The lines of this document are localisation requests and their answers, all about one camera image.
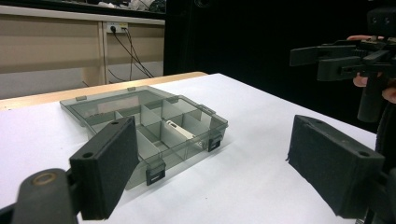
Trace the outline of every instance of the gray plastic box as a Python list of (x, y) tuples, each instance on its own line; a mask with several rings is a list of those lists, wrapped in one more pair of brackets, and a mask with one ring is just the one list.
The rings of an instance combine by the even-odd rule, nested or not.
[(140, 163), (126, 189), (145, 181), (150, 185), (165, 170), (217, 148), (228, 127), (226, 119), (206, 106), (150, 86), (81, 96), (61, 101), (61, 106), (87, 128), (89, 139), (109, 122), (134, 116)]

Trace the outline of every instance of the white tabletop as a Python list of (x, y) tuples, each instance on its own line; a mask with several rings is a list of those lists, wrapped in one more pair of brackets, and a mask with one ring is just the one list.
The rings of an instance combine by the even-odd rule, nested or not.
[[(355, 223), (337, 217), (286, 161), (294, 115), (321, 119), (370, 148), (375, 135), (221, 74), (153, 85), (206, 105), (229, 122), (214, 151), (124, 191), (105, 221), (81, 223)], [(0, 207), (16, 202), (23, 179), (67, 170), (88, 141), (59, 103), (0, 112)]]

